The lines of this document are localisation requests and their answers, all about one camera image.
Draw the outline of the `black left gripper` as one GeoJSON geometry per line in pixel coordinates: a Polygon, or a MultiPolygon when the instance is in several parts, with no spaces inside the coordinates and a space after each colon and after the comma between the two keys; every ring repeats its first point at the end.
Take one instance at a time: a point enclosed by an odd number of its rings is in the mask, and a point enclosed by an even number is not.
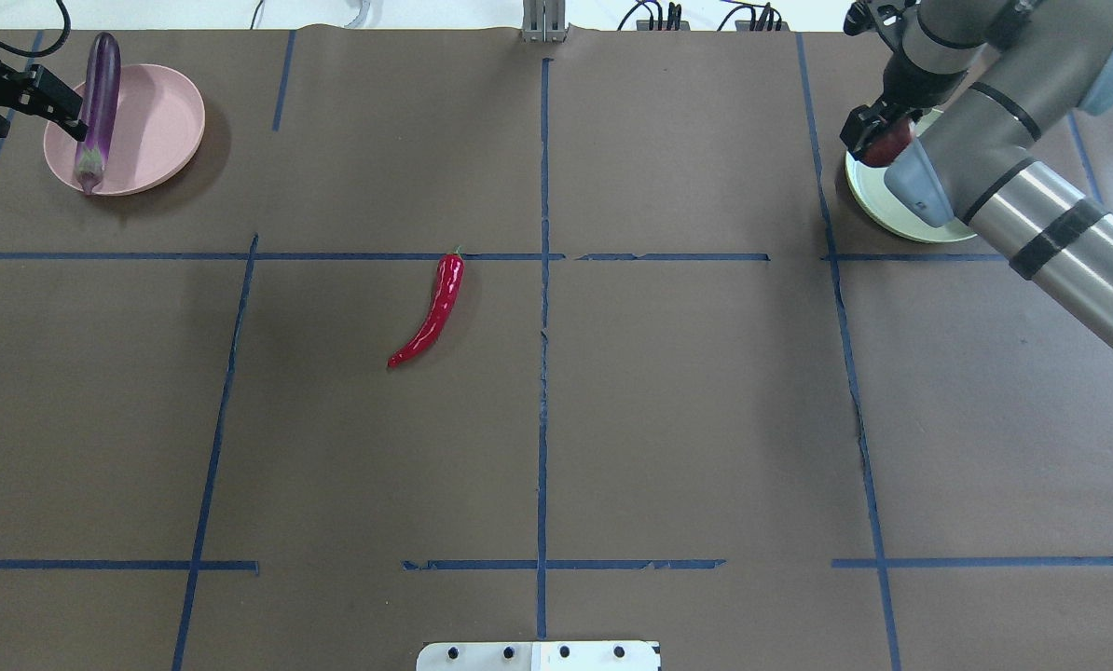
{"type": "MultiPolygon", "coordinates": [[[[49,120],[77,141],[83,141],[88,126],[80,119],[83,98],[50,72],[45,65],[28,65],[16,71],[0,56],[0,109],[12,109],[49,120]]],[[[0,139],[6,139],[10,120],[0,112],[0,139]]]]}

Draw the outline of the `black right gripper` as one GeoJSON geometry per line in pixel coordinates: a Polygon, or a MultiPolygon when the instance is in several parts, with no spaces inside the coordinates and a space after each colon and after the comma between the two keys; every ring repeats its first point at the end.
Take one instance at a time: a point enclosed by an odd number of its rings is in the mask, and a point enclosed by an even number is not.
{"type": "Polygon", "coordinates": [[[915,132],[917,132],[917,124],[920,119],[918,107],[893,103],[885,101],[884,98],[876,99],[871,105],[860,103],[847,115],[841,132],[839,132],[841,135],[839,139],[851,158],[860,158],[864,149],[877,136],[884,134],[885,129],[889,129],[893,124],[897,124],[904,117],[910,117],[914,120],[915,132]]]}

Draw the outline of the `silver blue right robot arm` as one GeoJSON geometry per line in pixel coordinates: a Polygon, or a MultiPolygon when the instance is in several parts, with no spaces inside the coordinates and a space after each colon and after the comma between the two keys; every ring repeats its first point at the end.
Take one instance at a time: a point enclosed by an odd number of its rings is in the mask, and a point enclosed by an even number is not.
{"type": "Polygon", "coordinates": [[[890,49],[846,152],[922,221],[969,226],[1113,349],[1113,215],[1031,154],[1113,106],[1113,1],[855,1],[890,49]]]}

